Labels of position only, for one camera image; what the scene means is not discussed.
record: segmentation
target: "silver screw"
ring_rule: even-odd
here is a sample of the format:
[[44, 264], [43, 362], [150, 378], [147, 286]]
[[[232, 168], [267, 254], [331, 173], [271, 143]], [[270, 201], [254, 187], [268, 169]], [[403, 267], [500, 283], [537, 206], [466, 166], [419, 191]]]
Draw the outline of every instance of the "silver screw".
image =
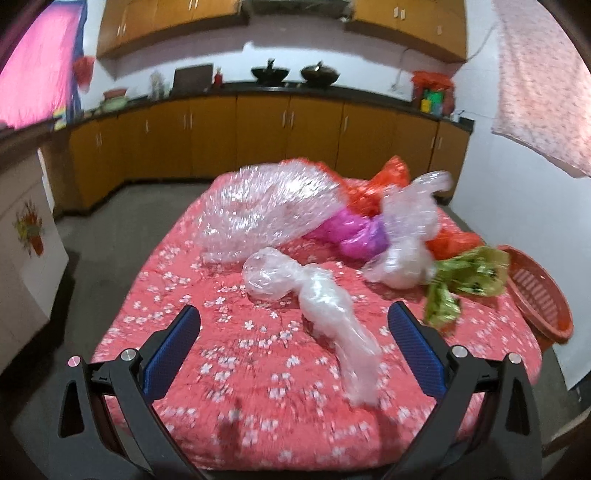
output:
[[466, 358], [468, 356], [468, 350], [466, 350], [466, 347], [462, 345], [456, 345], [453, 347], [452, 353], [456, 358]]
[[131, 362], [135, 358], [135, 355], [137, 355], [137, 352], [132, 348], [128, 348], [121, 353], [121, 359], [124, 362]]
[[70, 367], [77, 367], [80, 365], [81, 358], [78, 355], [71, 356], [68, 360], [68, 366]]
[[518, 353], [510, 353], [509, 354], [509, 362], [512, 364], [520, 364], [521, 363], [521, 355]]

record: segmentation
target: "blue gripper pad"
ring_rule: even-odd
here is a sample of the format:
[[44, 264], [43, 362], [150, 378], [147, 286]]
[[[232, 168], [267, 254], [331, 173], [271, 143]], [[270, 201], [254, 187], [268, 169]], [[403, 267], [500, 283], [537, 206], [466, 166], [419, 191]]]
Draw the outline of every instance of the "blue gripper pad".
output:
[[[447, 350], [445, 341], [436, 330], [421, 325], [401, 301], [390, 305], [388, 328], [423, 393], [437, 401], [441, 400], [447, 391], [444, 365], [441, 362], [441, 355], [444, 355], [442, 349]], [[436, 344], [439, 355], [429, 345], [421, 331], [427, 333], [429, 340]]]
[[191, 306], [186, 306], [167, 330], [155, 332], [144, 344], [150, 349], [149, 343], [152, 338], [160, 345], [157, 350], [147, 358], [144, 371], [143, 392], [149, 402], [164, 398], [170, 388], [174, 377], [176, 377], [189, 350], [195, 343], [201, 330], [201, 317], [199, 311]]

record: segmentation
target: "basket rim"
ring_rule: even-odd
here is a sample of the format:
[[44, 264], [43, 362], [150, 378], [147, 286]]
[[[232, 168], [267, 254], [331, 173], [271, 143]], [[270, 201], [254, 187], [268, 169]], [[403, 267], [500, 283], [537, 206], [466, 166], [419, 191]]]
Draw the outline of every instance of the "basket rim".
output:
[[528, 322], [533, 323], [534, 326], [538, 330], [540, 330], [542, 334], [546, 335], [551, 340], [554, 340], [557, 343], [566, 343], [573, 335], [573, 316], [564, 294], [562, 293], [562, 291], [560, 290], [552, 276], [538, 262], [536, 262], [529, 255], [523, 253], [521, 250], [518, 250], [510, 245], [499, 245], [497, 248], [509, 254], [511, 254], [511, 252], [515, 252], [516, 254], [522, 255], [528, 261], [531, 261], [532, 263], [537, 265], [537, 267], [544, 273], [545, 279], [548, 280], [551, 284], [551, 288], [556, 289], [556, 291], [560, 294], [561, 302], [568, 314], [568, 326], [565, 329], [556, 328], [553, 325], [549, 324], [546, 320], [544, 320], [542, 315], [540, 315], [537, 312], [537, 310], [533, 308], [531, 304], [521, 294], [519, 288], [517, 287], [517, 285], [515, 285], [511, 276], [507, 278], [507, 289], [509, 290], [510, 295], [514, 298], [514, 301], [517, 304], [517, 308], [519, 308], [524, 317], [527, 317], [526, 320]]

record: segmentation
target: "red floral tablecloth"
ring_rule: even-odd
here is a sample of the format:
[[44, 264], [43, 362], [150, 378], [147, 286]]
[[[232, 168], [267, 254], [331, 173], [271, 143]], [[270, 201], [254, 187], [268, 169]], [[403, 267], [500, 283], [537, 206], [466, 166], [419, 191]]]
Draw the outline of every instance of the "red floral tablecloth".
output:
[[[402, 299], [420, 319], [421, 288], [393, 291], [364, 282], [362, 264], [335, 257], [326, 244], [299, 240], [285, 253], [333, 271], [355, 301], [359, 320], [382, 347], [379, 408], [352, 408], [342, 396], [334, 352], [307, 332], [297, 300], [252, 301], [237, 266], [206, 266], [193, 243], [195, 201], [138, 274], [94, 361], [139, 348], [187, 303], [201, 312], [202, 332], [167, 396], [154, 408], [194, 464], [213, 469], [360, 469], [397, 460], [423, 426], [434, 400], [420, 390], [396, 343], [386, 312]], [[443, 213], [440, 220], [457, 228]], [[462, 301], [449, 344], [476, 356], [518, 352], [532, 381], [538, 345], [509, 295]], [[482, 402], [474, 395], [460, 435], [474, 427]], [[115, 421], [124, 424], [116, 402]]]

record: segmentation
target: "green plastic bag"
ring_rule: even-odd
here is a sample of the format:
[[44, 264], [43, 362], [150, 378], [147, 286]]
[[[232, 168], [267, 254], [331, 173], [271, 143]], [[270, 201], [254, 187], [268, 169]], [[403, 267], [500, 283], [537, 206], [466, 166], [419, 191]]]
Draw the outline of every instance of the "green plastic bag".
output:
[[448, 260], [435, 262], [437, 272], [427, 291], [423, 322], [441, 328], [460, 316], [454, 293], [496, 297], [505, 290], [510, 258], [496, 248], [476, 247]]

